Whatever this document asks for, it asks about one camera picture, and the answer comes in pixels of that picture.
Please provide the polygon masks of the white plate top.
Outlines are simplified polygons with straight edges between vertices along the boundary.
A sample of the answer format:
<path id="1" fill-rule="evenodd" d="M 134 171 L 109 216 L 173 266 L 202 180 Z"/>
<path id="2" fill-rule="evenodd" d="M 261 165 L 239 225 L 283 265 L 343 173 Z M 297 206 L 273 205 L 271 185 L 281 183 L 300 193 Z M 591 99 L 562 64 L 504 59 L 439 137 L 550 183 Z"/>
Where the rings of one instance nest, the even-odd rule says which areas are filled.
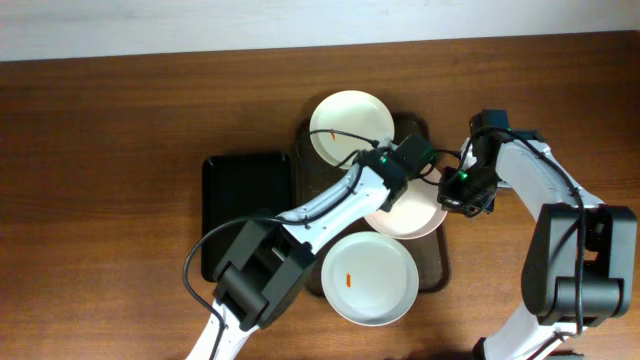
<path id="1" fill-rule="evenodd" d="M 370 150 L 367 140 L 380 145 L 395 136 L 395 124 L 386 105 L 375 96 L 357 90 L 334 93 L 320 102 L 309 124 L 310 140 L 318 155 L 332 166 L 355 150 Z M 333 141 L 331 132 L 335 132 Z"/>

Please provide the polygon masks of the white plate bottom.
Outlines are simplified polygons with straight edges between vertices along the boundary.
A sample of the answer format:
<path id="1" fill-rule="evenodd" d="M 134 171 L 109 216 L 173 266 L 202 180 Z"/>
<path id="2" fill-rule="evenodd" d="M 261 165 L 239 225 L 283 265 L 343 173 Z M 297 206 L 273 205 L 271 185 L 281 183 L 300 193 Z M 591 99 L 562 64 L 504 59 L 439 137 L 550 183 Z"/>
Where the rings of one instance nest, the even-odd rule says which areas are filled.
<path id="1" fill-rule="evenodd" d="M 346 286 L 346 274 L 352 286 Z M 324 296 L 344 319 L 379 327 L 402 318 L 419 290 L 417 265 L 395 239 L 378 232 L 358 232 L 339 240 L 321 268 Z"/>

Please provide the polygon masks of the white plate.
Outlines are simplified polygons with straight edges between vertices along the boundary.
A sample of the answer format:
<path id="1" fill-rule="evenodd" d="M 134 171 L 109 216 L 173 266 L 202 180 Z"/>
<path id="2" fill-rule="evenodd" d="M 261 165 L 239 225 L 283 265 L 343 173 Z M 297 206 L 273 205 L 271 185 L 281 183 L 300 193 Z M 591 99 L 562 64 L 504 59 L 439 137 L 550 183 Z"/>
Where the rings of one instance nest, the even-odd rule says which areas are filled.
<path id="1" fill-rule="evenodd" d="M 377 232 L 400 240 L 412 240 L 435 231 L 447 211 L 437 202 L 438 187 L 422 179 L 411 180 L 389 212 L 378 210 L 364 217 Z"/>
<path id="2" fill-rule="evenodd" d="M 346 286 L 346 274 L 352 286 Z M 378 232 L 358 232 L 339 240 L 321 268 L 324 296 L 344 319 L 379 327 L 402 318 L 419 290 L 417 265 L 395 239 Z"/>
<path id="3" fill-rule="evenodd" d="M 357 90 L 334 93 L 320 102 L 309 124 L 310 140 L 318 155 L 332 166 L 355 150 L 370 150 L 367 140 L 380 145 L 395 136 L 395 124 L 386 105 L 375 96 Z M 331 132 L 335 132 L 333 141 Z"/>

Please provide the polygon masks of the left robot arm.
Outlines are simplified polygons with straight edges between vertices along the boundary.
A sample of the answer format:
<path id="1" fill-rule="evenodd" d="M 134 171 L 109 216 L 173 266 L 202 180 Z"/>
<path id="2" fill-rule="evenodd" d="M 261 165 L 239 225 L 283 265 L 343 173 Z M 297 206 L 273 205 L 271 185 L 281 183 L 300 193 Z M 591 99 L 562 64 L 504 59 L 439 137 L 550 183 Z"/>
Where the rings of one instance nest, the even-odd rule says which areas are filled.
<path id="1" fill-rule="evenodd" d="M 210 314 L 188 360 L 234 358 L 288 309 L 317 253 L 355 221 L 390 210 L 416 173 L 398 149 L 362 151 L 341 180 L 308 203 L 278 216 L 236 218 L 206 233 L 190 257 L 220 232 L 241 228 L 215 267 L 213 300 L 188 291 Z"/>

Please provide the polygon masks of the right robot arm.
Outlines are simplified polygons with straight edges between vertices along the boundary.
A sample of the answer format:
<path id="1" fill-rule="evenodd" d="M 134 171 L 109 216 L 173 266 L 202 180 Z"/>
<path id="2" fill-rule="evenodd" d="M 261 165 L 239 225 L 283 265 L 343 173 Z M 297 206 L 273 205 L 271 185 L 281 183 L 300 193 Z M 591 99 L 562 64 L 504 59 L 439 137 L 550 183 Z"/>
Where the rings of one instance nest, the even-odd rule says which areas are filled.
<path id="1" fill-rule="evenodd" d="M 570 338 L 631 303 L 638 221 L 605 204 L 554 158 L 536 131 L 515 130 L 503 110 L 469 122 L 457 167 L 448 167 L 438 202 L 468 218 L 493 210 L 500 184 L 536 222 L 521 274 L 522 302 L 494 334 L 478 340 L 475 359 L 545 359 Z"/>

